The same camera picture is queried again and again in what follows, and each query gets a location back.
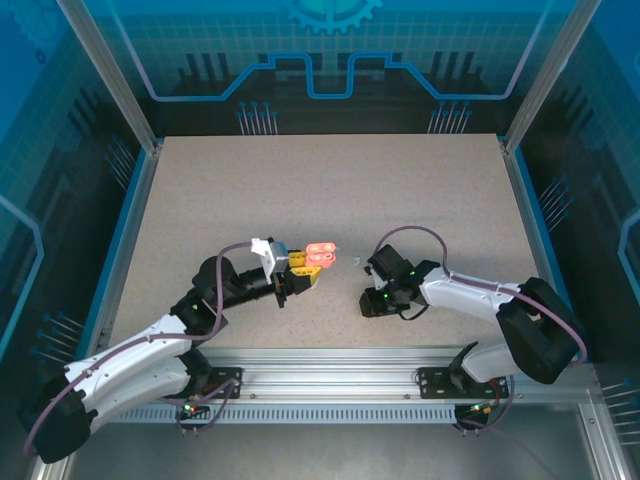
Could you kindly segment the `white earbud charging case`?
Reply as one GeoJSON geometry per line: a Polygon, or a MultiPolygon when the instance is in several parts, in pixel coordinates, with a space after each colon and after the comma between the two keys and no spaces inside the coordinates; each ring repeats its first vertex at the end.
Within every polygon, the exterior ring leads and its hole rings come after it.
{"type": "Polygon", "coordinates": [[[330,268],[336,261],[336,245],[333,242],[316,242],[306,246],[307,267],[330,268]]]}

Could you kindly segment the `small controller board with LED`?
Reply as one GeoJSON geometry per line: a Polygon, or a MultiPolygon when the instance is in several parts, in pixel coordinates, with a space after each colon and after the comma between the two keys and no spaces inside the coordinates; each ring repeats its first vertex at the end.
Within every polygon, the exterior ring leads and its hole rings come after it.
{"type": "Polygon", "coordinates": [[[474,404],[457,405],[455,415],[457,419],[488,417],[498,406],[498,400],[486,400],[474,404]]]}
{"type": "Polygon", "coordinates": [[[211,409],[207,403],[189,401],[177,408],[176,419],[178,422],[204,421],[209,418],[211,409]]]}

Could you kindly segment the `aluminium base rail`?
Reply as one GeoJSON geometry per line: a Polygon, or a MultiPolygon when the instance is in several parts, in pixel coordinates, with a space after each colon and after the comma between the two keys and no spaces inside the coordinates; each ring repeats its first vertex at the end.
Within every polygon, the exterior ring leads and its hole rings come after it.
{"type": "Polygon", "coordinates": [[[215,366],[243,369],[247,403],[417,403],[420,367],[445,367],[455,347],[201,349],[215,366]]]}

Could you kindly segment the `aluminium side frame rail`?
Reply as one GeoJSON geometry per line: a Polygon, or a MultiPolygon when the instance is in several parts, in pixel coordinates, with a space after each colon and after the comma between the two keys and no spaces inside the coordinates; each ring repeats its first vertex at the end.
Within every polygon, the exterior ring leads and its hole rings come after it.
{"type": "Polygon", "coordinates": [[[78,356],[91,355],[109,342],[160,152],[161,146],[153,154],[142,150],[138,156],[79,340],[78,356]]]}
{"type": "Polygon", "coordinates": [[[498,141],[539,277],[547,281],[568,307],[573,309],[521,150],[517,147],[514,151],[509,151],[504,136],[498,136],[498,141]]]}

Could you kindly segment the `aluminium frame post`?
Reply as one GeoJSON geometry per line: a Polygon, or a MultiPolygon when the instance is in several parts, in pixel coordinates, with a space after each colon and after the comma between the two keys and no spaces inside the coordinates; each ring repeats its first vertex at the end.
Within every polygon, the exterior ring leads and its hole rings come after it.
{"type": "Polygon", "coordinates": [[[602,0],[576,0],[549,50],[503,141],[503,153],[515,154],[560,74],[589,26],[602,0]]]}
{"type": "Polygon", "coordinates": [[[83,0],[56,0],[142,149],[155,155],[158,142],[143,110],[83,0]]]}

